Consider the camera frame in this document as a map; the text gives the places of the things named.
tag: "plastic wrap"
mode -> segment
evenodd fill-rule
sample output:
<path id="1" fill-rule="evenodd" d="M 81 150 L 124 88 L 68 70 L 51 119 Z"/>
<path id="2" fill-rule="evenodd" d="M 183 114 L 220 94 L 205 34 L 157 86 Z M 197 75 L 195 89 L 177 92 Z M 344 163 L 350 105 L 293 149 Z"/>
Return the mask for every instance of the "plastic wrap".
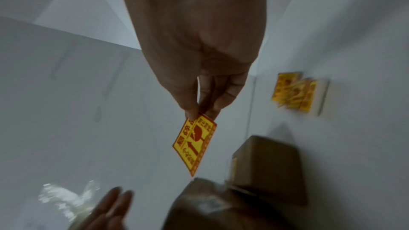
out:
<path id="1" fill-rule="evenodd" d="M 94 209 L 92 198 L 98 189 L 98 182 L 90 181 L 83 193 L 78 195 L 58 185 L 45 184 L 38 199 L 43 204 L 54 205 L 71 223 L 69 229 L 75 230 Z"/>

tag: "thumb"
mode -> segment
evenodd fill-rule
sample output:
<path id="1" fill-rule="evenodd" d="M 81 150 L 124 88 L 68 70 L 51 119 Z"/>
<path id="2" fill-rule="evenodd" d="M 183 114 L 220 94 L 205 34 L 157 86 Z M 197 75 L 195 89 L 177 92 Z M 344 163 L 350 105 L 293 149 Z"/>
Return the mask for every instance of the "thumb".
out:
<path id="1" fill-rule="evenodd" d="M 170 94 L 176 100 L 178 105 L 185 110 L 186 116 L 190 120 L 195 120 L 199 114 L 199 106 L 197 104 L 197 79 L 194 83 L 184 89 L 169 90 Z"/>

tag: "fragile label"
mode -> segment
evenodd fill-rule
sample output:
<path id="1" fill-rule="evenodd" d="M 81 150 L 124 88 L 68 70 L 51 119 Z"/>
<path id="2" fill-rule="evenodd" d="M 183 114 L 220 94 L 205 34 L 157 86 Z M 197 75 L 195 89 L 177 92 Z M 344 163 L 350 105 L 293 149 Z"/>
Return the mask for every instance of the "fragile label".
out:
<path id="1" fill-rule="evenodd" d="M 200 114 L 194 121 L 186 120 L 175 143 L 173 143 L 173 148 L 185 163 L 192 177 L 196 173 L 216 127 L 215 122 Z"/>

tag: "brown box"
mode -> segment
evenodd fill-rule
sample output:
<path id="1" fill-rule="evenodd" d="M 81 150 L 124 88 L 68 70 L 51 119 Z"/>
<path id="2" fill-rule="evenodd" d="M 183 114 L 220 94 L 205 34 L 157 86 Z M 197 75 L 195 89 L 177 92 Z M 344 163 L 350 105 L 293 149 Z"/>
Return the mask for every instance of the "brown box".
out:
<path id="1" fill-rule="evenodd" d="M 233 154 L 230 184 L 268 202 L 308 203 L 297 148 L 251 136 Z"/>
<path id="2" fill-rule="evenodd" d="M 175 200 L 163 230 L 293 230 L 266 203 L 196 178 Z"/>

